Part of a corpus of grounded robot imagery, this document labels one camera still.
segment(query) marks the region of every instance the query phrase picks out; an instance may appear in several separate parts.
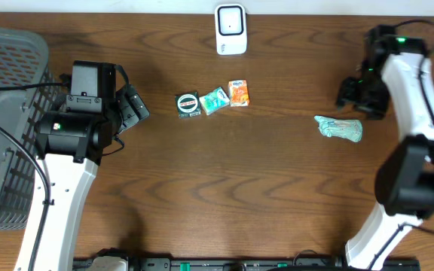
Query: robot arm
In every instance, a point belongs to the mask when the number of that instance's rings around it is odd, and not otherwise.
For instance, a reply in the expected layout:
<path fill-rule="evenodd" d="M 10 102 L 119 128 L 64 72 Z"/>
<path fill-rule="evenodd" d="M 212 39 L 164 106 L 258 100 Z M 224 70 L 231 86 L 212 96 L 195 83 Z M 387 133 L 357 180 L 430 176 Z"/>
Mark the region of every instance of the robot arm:
<path fill-rule="evenodd" d="M 368 118 L 381 119 L 393 100 L 399 146 L 382 165 L 375 180 L 377 202 L 362 229 L 346 244 L 349 266 L 380 270 L 399 242 L 434 212 L 434 126 L 420 91 L 418 77 L 434 114 L 434 86 L 426 48 L 419 38 L 396 35 L 393 26 L 378 26 L 365 38 L 366 59 L 360 79 L 341 85 L 337 105 L 352 102 Z"/>
<path fill-rule="evenodd" d="M 115 72 L 126 81 L 115 95 Z M 65 111 L 49 111 L 37 124 L 38 164 L 51 187 L 51 205 L 40 236 L 34 270 L 71 270 L 84 201 L 103 148 L 112 138 L 149 116 L 123 69 L 114 64 L 76 61 Z M 44 190 L 35 177 L 32 205 L 15 271 L 28 270 L 43 212 Z"/>

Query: wooden tabletop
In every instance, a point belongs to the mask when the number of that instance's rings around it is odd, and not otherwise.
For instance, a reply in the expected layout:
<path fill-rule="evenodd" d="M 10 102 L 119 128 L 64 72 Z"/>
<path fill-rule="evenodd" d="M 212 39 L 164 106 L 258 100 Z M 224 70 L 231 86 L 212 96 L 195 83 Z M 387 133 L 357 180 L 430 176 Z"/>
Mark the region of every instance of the wooden tabletop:
<path fill-rule="evenodd" d="M 103 158 L 75 256 L 111 247 L 174 257 L 338 253 L 371 212 L 375 173 L 398 132 L 393 110 L 364 120 L 337 111 L 335 98 L 362 61 L 363 34 L 407 19 L 248 15 L 246 53 L 219 56 L 211 15 L 0 14 L 0 26 L 46 40 L 55 75 L 77 59 L 122 65 L 151 112 L 122 135 L 123 151 Z M 403 33 L 434 39 L 428 26 Z M 249 84 L 249 107 L 178 118 L 176 94 L 236 79 Z M 362 141 L 322 136 L 317 114 L 361 119 Z M 0 270 L 14 267 L 22 237 L 0 232 Z M 412 232 L 393 255 L 434 270 L 434 236 Z"/>

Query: blue and yellow package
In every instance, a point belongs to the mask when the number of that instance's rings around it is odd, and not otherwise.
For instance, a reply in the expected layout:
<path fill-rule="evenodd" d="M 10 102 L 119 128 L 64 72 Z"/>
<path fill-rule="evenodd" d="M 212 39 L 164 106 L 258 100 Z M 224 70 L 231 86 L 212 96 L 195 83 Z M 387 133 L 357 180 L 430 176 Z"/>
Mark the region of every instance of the blue and yellow package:
<path fill-rule="evenodd" d="M 231 102 L 221 87 L 215 89 L 205 96 L 200 97 L 199 100 L 203 110 L 205 110 L 207 115 L 210 115 L 220 108 L 229 105 Z"/>
<path fill-rule="evenodd" d="M 319 131 L 327 137 L 337 136 L 359 142 L 362 138 L 362 125 L 359 120 L 335 120 L 330 117 L 314 116 L 319 123 Z"/>

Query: white background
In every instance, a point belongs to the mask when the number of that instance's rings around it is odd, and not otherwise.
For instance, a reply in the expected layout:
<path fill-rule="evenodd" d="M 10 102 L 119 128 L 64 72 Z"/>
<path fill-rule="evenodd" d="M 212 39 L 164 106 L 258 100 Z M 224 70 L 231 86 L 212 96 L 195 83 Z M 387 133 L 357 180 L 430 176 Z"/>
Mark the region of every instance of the white background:
<path fill-rule="evenodd" d="M 0 0 L 0 11 L 213 14 L 222 0 Z M 434 0 L 240 0 L 248 14 L 434 16 Z"/>

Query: green indicator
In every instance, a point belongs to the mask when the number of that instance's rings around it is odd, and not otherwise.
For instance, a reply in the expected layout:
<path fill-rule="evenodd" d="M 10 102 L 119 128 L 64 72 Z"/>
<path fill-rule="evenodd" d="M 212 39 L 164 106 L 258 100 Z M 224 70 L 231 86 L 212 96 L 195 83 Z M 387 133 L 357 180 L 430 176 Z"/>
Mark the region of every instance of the green indicator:
<path fill-rule="evenodd" d="M 190 264 L 189 263 L 181 263 L 180 264 L 180 271 L 190 271 Z"/>

